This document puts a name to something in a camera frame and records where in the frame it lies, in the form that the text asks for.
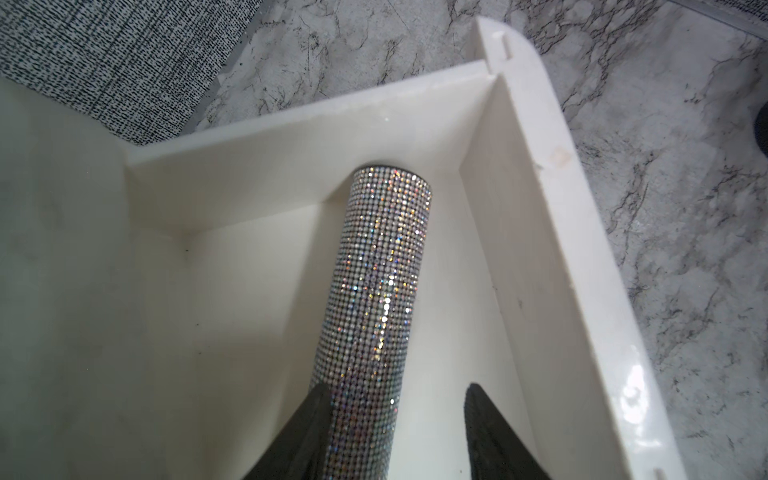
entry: rhinestone-covered tumbler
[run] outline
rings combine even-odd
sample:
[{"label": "rhinestone-covered tumbler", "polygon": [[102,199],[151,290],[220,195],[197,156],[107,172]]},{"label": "rhinestone-covered tumbler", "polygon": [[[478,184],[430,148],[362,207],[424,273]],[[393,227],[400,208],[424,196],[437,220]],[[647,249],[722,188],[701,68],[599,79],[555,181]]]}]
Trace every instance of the rhinestone-covered tumbler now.
[{"label": "rhinestone-covered tumbler", "polygon": [[432,193],[393,167],[354,173],[310,388],[330,387],[324,478],[385,478]]}]

